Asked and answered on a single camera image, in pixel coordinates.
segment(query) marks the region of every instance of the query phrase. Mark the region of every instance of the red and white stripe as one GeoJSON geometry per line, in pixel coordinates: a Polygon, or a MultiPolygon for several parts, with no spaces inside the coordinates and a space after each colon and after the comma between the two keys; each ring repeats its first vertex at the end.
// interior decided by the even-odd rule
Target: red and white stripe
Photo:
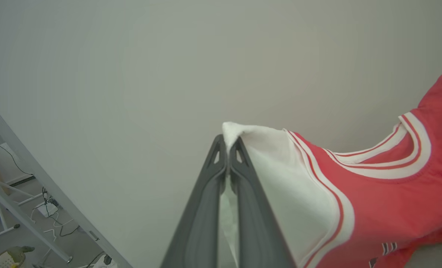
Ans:
{"type": "Polygon", "coordinates": [[[408,112],[400,117],[402,125],[411,135],[413,152],[406,158],[387,163],[350,163],[344,162],[335,153],[324,149],[328,156],[350,172],[378,179],[406,178],[420,171],[431,155],[431,142],[425,126],[414,114],[408,112]]]}
{"type": "Polygon", "coordinates": [[[332,202],[338,207],[338,210],[334,212],[335,220],[333,220],[330,230],[299,264],[299,267],[314,268],[329,251],[350,239],[355,223],[353,206],[345,194],[323,175],[314,154],[303,138],[297,133],[285,129],[284,131],[289,134],[289,138],[299,148],[311,179],[325,190],[332,202]]]}
{"type": "Polygon", "coordinates": [[[406,136],[408,131],[403,126],[403,124],[397,124],[393,127],[393,132],[388,135],[384,140],[376,144],[374,147],[361,150],[354,151],[351,153],[334,153],[336,158],[342,163],[361,163],[373,156],[377,156],[378,154],[383,153],[384,151],[388,151],[391,148],[398,145],[401,140],[406,136]]]}

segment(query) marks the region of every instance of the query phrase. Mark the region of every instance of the gray floor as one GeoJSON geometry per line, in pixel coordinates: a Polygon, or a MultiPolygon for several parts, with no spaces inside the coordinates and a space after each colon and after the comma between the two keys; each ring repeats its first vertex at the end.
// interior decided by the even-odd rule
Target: gray floor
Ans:
{"type": "MultiPolygon", "coordinates": [[[[16,188],[33,195],[40,193],[42,189],[41,185],[36,180],[21,184],[16,188]]],[[[17,201],[22,201],[27,198],[16,192],[12,193],[11,197],[13,200],[17,201]]],[[[34,208],[37,204],[40,204],[42,201],[43,199],[41,197],[22,205],[21,208],[27,215],[30,215],[32,208],[34,208]]],[[[60,214],[58,221],[61,223],[65,223],[72,219],[71,216],[63,209],[59,210],[58,213],[60,214]]],[[[17,223],[12,214],[8,211],[5,211],[5,216],[8,226],[12,226],[17,223]]],[[[59,231],[61,228],[53,227],[52,224],[54,220],[44,218],[38,211],[34,212],[33,220],[36,221],[36,225],[39,226],[43,231],[54,229],[57,236],[56,244],[59,245],[68,255],[73,256],[73,261],[67,265],[61,258],[51,252],[44,263],[44,265],[48,268],[74,268],[84,266],[92,261],[92,259],[102,251],[87,234],[79,230],[75,231],[69,236],[59,237],[59,231]]],[[[76,229],[76,227],[77,223],[75,221],[70,222],[63,227],[63,234],[73,231],[76,229]]],[[[52,232],[46,233],[46,235],[48,239],[53,239],[52,232]]],[[[24,226],[0,236],[0,253],[11,246],[34,246],[36,248],[35,251],[26,253],[26,267],[31,267],[29,264],[35,264],[41,261],[42,256],[49,249],[24,226]]]]}
{"type": "Polygon", "coordinates": [[[442,244],[419,249],[405,268],[442,268],[442,244]]]}

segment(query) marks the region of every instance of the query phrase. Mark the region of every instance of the white cloth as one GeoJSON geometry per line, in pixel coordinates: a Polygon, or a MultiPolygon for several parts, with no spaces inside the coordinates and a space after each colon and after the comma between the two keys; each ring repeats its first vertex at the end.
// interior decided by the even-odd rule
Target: white cloth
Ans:
{"type": "MultiPolygon", "coordinates": [[[[335,203],[310,178],[285,131],[225,122],[222,132],[228,152],[238,137],[243,139],[291,254],[302,265],[332,225],[335,203]]],[[[237,202],[228,185],[221,195],[220,215],[221,229],[238,264],[237,202]]]]}

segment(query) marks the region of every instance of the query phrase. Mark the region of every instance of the red jersey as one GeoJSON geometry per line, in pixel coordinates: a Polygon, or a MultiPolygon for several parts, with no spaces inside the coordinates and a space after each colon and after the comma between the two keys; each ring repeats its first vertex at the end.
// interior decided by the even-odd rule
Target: red jersey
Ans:
{"type": "MultiPolygon", "coordinates": [[[[418,246],[442,242],[442,76],[399,119],[378,145],[353,153],[223,124],[228,151],[243,138],[298,267],[400,268],[418,246]]],[[[235,222],[221,227],[236,255],[235,222]]]]}
{"type": "Polygon", "coordinates": [[[442,242],[442,76],[400,121],[374,148],[348,154],[289,132],[340,212],[304,267],[403,267],[417,246],[442,242]]]}

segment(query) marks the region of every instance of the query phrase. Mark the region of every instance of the black cable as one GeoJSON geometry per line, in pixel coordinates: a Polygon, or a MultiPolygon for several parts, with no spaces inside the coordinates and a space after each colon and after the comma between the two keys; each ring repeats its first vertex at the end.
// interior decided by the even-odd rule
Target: black cable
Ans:
{"type": "Polygon", "coordinates": [[[77,228],[76,229],[74,229],[72,232],[70,232],[70,233],[68,233],[68,234],[61,234],[62,232],[63,232],[63,229],[62,229],[62,227],[63,226],[61,226],[61,231],[59,232],[59,236],[60,237],[63,237],[63,236],[68,236],[68,235],[71,235],[71,234],[73,234],[75,231],[77,231],[77,229],[80,227],[80,225],[77,225],[77,228]]]}
{"type": "Polygon", "coordinates": [[[12,154],[11,154],[8,150],[6,150],[6,149],[4,149],[3,147],[1,147],[1,145],[0,145],[0,148],[3,149],[3,150],[5,150],[8,154],[10,154],[10,156],[11,156],[11,158],[13,159],[13,162],[14,162],[14,164],[16,165],[17,169],[19,169],[21,172],[23,172],[23,173],[25,173],[25,174],[27,174],[27,175],[34,176],[34,174],[32,174],[32,173],[27,173],[27,172],[22,171],[22,170],[19,168],[19,166],[17,165],[16,160],[14,160],[14,157],[12,156],[12,154]]]}
{"type": "Polygon", "coordinates": [[[89,268],[89,266],[95,261],[97,260],[97,258],[102,255],[103,253],[105,253],[104,251],[102,251],[101,253],[99,253],[97,256],[95,256],[95,258],[87,265],[85,266],[85,268],[89,268]]]}
{"type": "Polygon", "coordinates": [[[42,207],[43,205],[46,205],[46,204],[40,204],[40,205],[38,205],[37,207],[34,207],[32,210],[34,210],[34,209],[36,209],[36,208],[38,208],[38,207],[42,207]]]}
{"type": "MultiPolygon", "coordinates": [[[[47,204],[42,204],[42,205],[46,205],[46,212],[47,215],[49,215],[49,210],[47,209],[47,204]]],[[[68,233],[68,234],[63,234],[63,229],[64,229],[64,224],[61,224],[59,221],[57,221],[56,219],[54,219],[52,216],[49,216],[49,218],[53,219],[55,222],[59,223],[61,226],[61,231],[59,231],[59,236],[63,237],[63,236],[68,236],[73,234],[75,231],[77,231],[77,229],[80,227],[80,225],[77,225],[77,228],[74,229],[72,232],[68,233]]]]}

